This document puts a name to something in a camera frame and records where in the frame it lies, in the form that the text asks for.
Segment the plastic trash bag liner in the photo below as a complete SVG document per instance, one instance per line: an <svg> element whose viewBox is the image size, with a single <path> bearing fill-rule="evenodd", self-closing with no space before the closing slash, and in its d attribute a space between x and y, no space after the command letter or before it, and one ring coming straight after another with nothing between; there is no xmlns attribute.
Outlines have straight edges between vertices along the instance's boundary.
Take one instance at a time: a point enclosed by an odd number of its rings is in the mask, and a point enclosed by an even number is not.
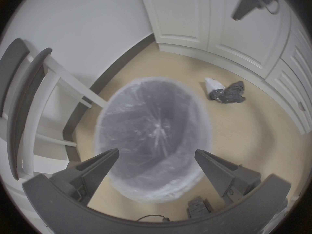
<svg viewBox="0 0 312 234"><path fill-rule="evenodd" d="M132 200L172 201L203 177L194 155L210 149L209 119L202 100L180 82L133 80L108 101L95 132L96 154L119 149L108 176Z"/></svg>

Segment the floor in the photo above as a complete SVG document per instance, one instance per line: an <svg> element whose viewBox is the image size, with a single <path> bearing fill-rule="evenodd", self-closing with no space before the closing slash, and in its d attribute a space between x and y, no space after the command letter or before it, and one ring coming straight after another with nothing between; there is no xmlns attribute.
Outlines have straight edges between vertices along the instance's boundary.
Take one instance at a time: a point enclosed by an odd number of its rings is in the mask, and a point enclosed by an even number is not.
<svg viewBox="0 0 312 234"><path fill-rule="evenodd" d="M256 170L262 180L275 173L292 186L287 196L291 203L298 196L311 167L312 134L301 135L287 113L270 96L250 82L215 65L177 54L160 52L152 43L132 59L102 90L109 98L121 87L138 77L165 76L189 86L206 102L212 127L211 152L236 164ZM221 104L209 101L205 94L205 77L228 86L243 80L246 101ZM77 126L74 139L82 161L93 157L93 134L100 107L93 105ZM201 196L214 210L225 205L204 177L178 200L164 204L139 204L119 194L106 177L92 197L89 207L100 212L137 220L149 214L160 214L172 221L187 219L187 202ZM145 221L161 221L150 217Z"/></svg>

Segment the trash can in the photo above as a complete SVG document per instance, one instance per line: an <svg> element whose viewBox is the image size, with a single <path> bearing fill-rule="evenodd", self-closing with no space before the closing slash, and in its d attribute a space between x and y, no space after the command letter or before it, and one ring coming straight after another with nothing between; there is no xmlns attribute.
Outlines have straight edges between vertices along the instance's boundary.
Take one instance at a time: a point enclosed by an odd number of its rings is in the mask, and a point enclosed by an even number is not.
<svg viewBox="0 0 312 234"><path fill-rule="evenodd" d="M181 82L165 77L133 80L100 113L95 154L118 148L108 176L122 195L141 203L181 197L202 177L194 154L210 151L205 103Z"/></svg>

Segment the white wall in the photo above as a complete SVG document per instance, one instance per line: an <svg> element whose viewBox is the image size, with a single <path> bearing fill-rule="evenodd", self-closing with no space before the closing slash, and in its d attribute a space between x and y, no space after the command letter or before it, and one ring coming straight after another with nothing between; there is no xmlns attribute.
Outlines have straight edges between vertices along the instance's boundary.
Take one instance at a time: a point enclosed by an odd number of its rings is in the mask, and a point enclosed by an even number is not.
<svg viewBox="0 0 312 234"><path fill-rule="evenodd" d="M2 36L0 57L18 37L33 57L51 47L53 58L90 87L115 60L151 33L142 0L26 0ZM77 103L55 89L41 123L61 133ZM6 186L21 191L25 180L14 180L6 143L2 139L0 143L0 175Z"/></svg>

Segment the trash bag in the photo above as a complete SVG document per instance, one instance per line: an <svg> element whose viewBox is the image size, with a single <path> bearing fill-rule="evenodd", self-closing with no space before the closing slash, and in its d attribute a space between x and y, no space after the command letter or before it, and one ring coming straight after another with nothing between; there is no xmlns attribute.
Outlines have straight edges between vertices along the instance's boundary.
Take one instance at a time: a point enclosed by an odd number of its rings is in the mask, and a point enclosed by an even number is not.
<svg viewBox="0 0 312 234"><path fill-rule="evenodd" d="M209 151L210 123L202 100L164 77L133 80L100 113L95 153L119 149L108 176L115 189L137 202L181 197L202 177L196 149Z"/></svg>

